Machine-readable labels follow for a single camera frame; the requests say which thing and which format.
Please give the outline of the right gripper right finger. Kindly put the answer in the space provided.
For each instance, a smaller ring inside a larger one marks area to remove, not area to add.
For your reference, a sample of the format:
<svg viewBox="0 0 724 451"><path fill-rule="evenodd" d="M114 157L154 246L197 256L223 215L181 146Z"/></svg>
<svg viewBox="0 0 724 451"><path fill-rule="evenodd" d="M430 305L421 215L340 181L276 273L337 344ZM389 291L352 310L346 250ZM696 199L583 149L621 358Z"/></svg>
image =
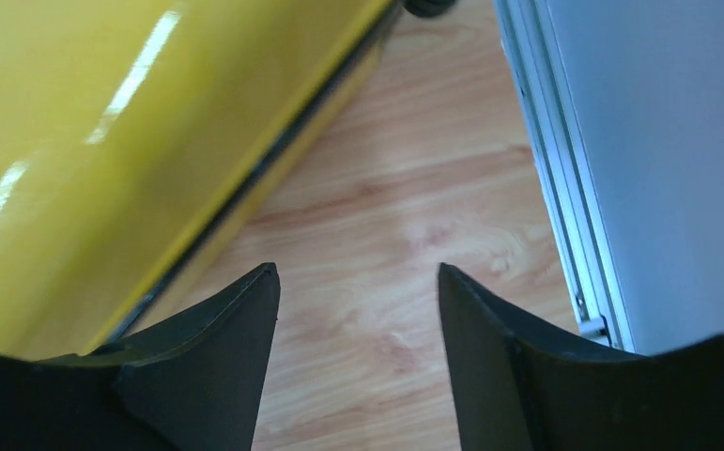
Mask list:
<svg viewBox="0 0 724 451"><path fill-rule="evenodd" d="M724 450L724 334L642 356L571 334L456 266L438 271L465 450Z"/></svg>

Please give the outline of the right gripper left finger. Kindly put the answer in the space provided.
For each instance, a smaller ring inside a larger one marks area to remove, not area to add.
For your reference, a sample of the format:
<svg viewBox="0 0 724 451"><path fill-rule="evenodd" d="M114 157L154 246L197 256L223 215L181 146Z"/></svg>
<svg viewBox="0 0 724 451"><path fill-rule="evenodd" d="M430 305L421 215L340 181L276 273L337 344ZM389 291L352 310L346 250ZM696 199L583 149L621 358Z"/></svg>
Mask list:
<svg viewBox="0 0 724 451"><path fill-rule="evenodd" d="M264 263L85 356L0 354L0 450L248 450L280 279Z"/></svg>

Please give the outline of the yellow Pikachu suitcase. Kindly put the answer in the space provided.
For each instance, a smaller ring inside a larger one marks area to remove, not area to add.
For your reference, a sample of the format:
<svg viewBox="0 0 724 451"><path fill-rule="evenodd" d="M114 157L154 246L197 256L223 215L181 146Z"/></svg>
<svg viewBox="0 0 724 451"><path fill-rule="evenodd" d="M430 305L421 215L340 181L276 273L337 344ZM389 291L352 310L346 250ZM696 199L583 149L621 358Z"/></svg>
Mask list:
<svg viewBox="0 0 724 451"><path fill-rule="evenodd" d="M0 354L87 353L449 1L0 1Z"/></svg>

